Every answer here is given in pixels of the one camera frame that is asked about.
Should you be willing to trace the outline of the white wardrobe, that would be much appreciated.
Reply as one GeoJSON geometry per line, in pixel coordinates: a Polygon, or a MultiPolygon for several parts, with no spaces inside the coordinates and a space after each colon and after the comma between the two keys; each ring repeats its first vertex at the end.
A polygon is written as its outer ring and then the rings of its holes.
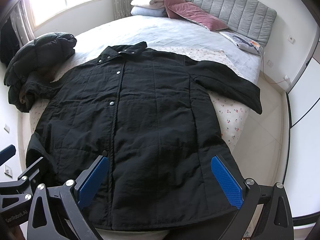
{"type": "Polygon", "coordinates": [[[294,226],[319,219],[319,46],[287,95],[290,145],[284,185],[294,226]]]}

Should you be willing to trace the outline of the black puffer jacket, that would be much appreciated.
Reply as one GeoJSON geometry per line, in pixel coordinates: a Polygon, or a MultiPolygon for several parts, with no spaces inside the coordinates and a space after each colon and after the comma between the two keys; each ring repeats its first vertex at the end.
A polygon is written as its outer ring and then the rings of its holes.
{"type": "Polygon", "coordinates": [[[69,33],[47,33],[24,45],[11,59],[4,76],[8,102],[28,113],[38,98],[53,94],[55,74],[71,56],[77,43],[69,33]]]}

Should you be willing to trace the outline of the white cherry print sheet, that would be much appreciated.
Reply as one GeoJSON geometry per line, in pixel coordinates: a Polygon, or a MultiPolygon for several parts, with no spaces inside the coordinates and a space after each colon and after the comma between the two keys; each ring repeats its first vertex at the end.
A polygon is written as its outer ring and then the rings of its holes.
{"type": "MultiPolygon", "coordinates": [[[[243,77],[223,50],[184,47],[152,47],[152,49],[185,55],[196,61],[206,60],[218,62],[229,67],[238,76],[243,77]]],[[[216,92],[209,91],[208,94],[216,111],[222,139],[226,142],[230,151],[233,151],[240,138],[250,109],[244,104],[221,96],[216,92]]],[[[37,123],[47,107],[48,102],[46,99],[40,99],[33,104],[29,112],[30,131],[32,133],[35,131],[37,123]]]]}

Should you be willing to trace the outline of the grey printed pillow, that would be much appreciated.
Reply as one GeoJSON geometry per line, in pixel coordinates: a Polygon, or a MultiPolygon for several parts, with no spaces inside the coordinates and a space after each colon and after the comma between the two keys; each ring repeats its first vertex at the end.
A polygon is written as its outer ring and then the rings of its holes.
{"type": "Polygon", "coordinates": [[[259,56],[263,55],[263,52],[264,52],[263,46],[260,45],[255,40],[252,40],[241,34],[228,32],[228,31],[220,31],[219,33],[224,38],[231,41],[239,49],[254,55],[259,55],[259,56]]]}

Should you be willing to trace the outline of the grey padded headboard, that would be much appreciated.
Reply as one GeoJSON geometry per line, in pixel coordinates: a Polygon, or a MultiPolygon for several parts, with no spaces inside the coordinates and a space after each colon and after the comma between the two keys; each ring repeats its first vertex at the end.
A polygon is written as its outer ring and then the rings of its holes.
{"type": "Polygon", "coordinates": [[[277,12],[258,0],[185,0],[224,22],[228,29],[267,45],[277,12]]]}

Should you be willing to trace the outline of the light blue folded blanket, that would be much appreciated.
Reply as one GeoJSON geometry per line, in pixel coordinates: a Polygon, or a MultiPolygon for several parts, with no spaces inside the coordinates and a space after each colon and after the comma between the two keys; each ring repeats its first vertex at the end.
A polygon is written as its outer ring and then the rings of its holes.
{"type": "Polygon", "coordinates": [[[131,10],[132,16],[152,16],[152,17],[167,17],[167,12],[165,8],[160,9],[150,9],[150,8],[144,8],[144,7],[133,7],[131,10]]]}

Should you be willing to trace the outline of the white folded blanket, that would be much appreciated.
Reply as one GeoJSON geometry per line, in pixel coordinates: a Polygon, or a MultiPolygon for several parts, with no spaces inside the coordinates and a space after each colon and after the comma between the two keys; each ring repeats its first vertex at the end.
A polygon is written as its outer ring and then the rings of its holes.
{"type": "Polygon", "coordinates": [[[132,0],[131,5],[146,9],[161,9],[165,7],[164,0],[132,0]]]}

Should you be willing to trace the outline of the white wall socket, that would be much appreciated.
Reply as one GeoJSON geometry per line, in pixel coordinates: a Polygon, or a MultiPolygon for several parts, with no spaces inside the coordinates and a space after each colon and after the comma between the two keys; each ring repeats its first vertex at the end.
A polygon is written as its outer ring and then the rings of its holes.
{"type": "Polygon", "coordinates": [[[294,44],[294,42],[295,42],[295,39],[294,39],[291,35],[288,36],[287,40],[288,40],[291,44],[294,44]]]}

